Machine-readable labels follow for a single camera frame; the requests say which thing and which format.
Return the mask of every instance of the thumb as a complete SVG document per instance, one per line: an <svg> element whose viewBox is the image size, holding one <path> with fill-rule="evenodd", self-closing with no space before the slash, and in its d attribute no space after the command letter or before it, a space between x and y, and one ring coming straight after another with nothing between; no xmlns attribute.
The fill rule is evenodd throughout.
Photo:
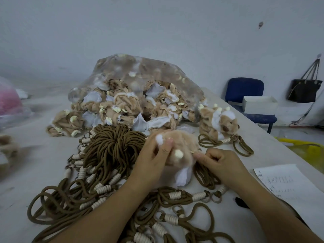
<svg viewBox="0 0 324 243"><path fill-rule="evenodd" d="M159 148L159 152L156 155L156 159L165 162L169 156L172 147L173 147L173 138L170 137Z"/></svg>
<svg viewBox="0 0 324 243"><path fill-rule="evenodd" d="M200 152L194 153L193 157L197 159L199 163L201 163L202 165L206 166L209 169L215 169L219 165L217 161L211 159L207 155L204 155L203 153Z"/></svg>

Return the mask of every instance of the yellow plastic object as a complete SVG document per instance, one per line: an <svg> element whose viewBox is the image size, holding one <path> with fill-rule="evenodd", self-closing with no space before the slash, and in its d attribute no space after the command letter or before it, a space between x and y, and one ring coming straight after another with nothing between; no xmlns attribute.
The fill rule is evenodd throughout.
<svg viewBox="0 0 324 243"><path fill-rule="evenodd" d="M292 143L293 145L285 145L295 154L311 164L314 168L324 174L324 146L318 143L298 141L286 138L277 138L278 141Z"/></svg>

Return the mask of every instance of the white box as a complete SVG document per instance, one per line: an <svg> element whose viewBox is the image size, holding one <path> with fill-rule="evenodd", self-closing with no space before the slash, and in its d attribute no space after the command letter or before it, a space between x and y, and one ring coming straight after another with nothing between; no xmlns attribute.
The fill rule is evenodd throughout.
<svg viewBox="0 0 324 243"><path fill-rule="evenodd" d="M278 102L272 96L244 96L244 113L274 115Z"/></svg>

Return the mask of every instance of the chair leg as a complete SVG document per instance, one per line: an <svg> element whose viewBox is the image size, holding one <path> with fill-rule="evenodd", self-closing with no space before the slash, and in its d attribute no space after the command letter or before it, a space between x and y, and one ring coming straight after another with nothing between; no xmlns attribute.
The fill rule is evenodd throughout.
<svg viewBox="0 0 324 243"><path fill-rule="evenodd" d="M273 124L269 124L268 131L267 131L269 134L271 133L272 126Z"/></svg>

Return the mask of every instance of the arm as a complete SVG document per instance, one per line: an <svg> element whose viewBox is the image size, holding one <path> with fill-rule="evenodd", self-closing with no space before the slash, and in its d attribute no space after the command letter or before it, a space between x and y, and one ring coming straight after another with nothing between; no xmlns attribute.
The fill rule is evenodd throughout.
<svg viewBox="0 0 324 243"><path fill-rule="evenodd" d="M51 243L117 242L132 214L159 180L172 149L171 138L155 156L156 134L151 135L145 143L132 174L124 185L101 206L60 233Z"/></svg>
<svg viewBox="0 0 324 243"><path fill-rule="evenodd" d="M247 171L233 151L208 149L195 158L234 190L257 217L269 243L323 243Z"/></svg>

